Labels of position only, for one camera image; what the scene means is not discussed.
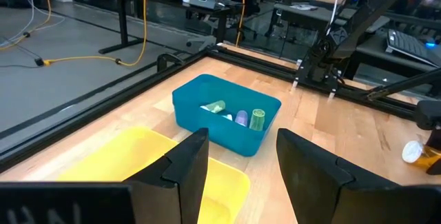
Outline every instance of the yellow plastic bin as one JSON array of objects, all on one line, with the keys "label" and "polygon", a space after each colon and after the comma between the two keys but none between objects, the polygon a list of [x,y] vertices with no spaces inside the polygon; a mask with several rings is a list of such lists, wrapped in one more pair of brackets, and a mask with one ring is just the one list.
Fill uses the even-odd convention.
[{"label": "yellow plastic bin", "polygon": [[[130,128],[66,170],[57,181],[123,181],[177,144],[147,128]],[[246,174],[209,158],[198,223],[234,223],[248,191]]]}]

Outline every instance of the wooden tabletop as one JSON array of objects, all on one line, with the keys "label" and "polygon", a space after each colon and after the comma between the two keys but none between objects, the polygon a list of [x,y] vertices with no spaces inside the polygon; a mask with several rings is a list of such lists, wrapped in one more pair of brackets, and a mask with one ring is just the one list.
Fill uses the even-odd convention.
[{"label": "wooden tabletop", "polygon": [[[295,68],[288,62],[240,50],[261,59]],[[252,184],[237,223],[296,223],[280,175],[276,154],[278,128],[288,128],[319,146],[380,176],[403,185],[441,183],[401,159],[408,141],[426,141],[429,133],[414,122],[297,87],[257,72],[212,58],[204,58],[135,99],[72,133],[10,170],[1,181],[50,181],[62,171],[99,149],[119,132],[132,126],[147,126],[176,141],[190,133],[177,126],[172,90],[198,75],[216,77],[274,96],[282,107],[256,156],[245,158],[210,143],[209,155],[242,170]],[[363,84],[350,82],[358,87]],[[405,101],[415,101],[397,96]]]}]

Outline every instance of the yellow cable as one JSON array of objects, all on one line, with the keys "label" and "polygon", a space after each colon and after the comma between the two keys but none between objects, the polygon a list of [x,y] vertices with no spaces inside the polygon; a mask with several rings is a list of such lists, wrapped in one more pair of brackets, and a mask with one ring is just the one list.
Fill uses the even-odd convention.
[{"label": "yellow cable", "polygon": [[240,29],[242,28],[242,20],[243,20],[244,13],[245,13],[245,0],[242,0],[242,14],[240,15],[239,28],[238,28],[237,37],[236,37],[236,47],[239,44],[239,37],[240,37],[240,33],[242,32]]},{"label": "yellow cable", "polygon": [[[125,65],[125,66],[135,66],[136,64],[141,61],[144,55],[145,51],[145,44],[147,43],[147,0],[144,0],[143,2],[144,8],[143,8],[143,18],[144,18],[144,41],[143,41],[143,49],[141,50],[141,53],[138,57],[138,59],[133,63],[125,63],[122,61],[119,61],[118,64]],[[117,62],[115,58],[112,57],[105,57],[105,56],[82,56],[82,57],[68,57],[68,58],[61,58],[61,59],[46,59],[43,61],[44,65],[50,65],[51,63],[55,62],[61,62],[61,61],[69,61],[69,60],[75,60],[75,59],[107,59],[111,60],[113,62]]]},{"label": "yellow cable", "polygon": [[[48,12],[49,12],[48,17],[46,18],[46,20],[43,23],[40,23],[39,25],[37,25],[33,29],[31,29],[31,31],[28,32],[29,34],[34,32],[37,28],[40,28],[41,26],[45,25],[50,20],[50,17],[52,15],[52,6],[50,5],[50,0],[46,0],[46,1],[48,2]],[[7,45],[6,47],[1,47],[0,51],[13,47],[14,45],[20,43],[25,38],[26,38],[26,35],[23,35],[22,37],[20,37],[20,39],[16,40],[15,42],[11,43],[10,45]]]}]

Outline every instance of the keyboard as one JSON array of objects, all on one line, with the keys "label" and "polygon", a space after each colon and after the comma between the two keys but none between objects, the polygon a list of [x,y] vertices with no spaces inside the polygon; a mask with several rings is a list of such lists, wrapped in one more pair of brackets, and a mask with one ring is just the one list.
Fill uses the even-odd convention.
[{"label": "keyboard", "polygon": [[429,52],[423,42],[417,38],[396,30],[389,30],[387,37],[388,52],[395,50],[415,59],[433,64],[429,60]]}]

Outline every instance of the blue bin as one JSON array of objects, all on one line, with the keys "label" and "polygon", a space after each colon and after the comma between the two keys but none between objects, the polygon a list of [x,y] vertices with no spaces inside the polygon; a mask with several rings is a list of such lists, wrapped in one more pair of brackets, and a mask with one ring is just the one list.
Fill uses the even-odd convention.
[{"label": "blue bin", "polygon": [[[239,110],[248,113],[248,125],[254,109],[265,111],[265,124],[262,131],[230,121],[220,115],[200,108],[202,105],[224,100],[224,113],[233,115]],[[195,132],[199,128],[209,128],[209,139],[243,156],[257,153],[262,140],[266,137],[277,111],[282,103],[274,97],[250,90],[243,86],[202,74],[173,91],[176,122],[182,128]]]}]

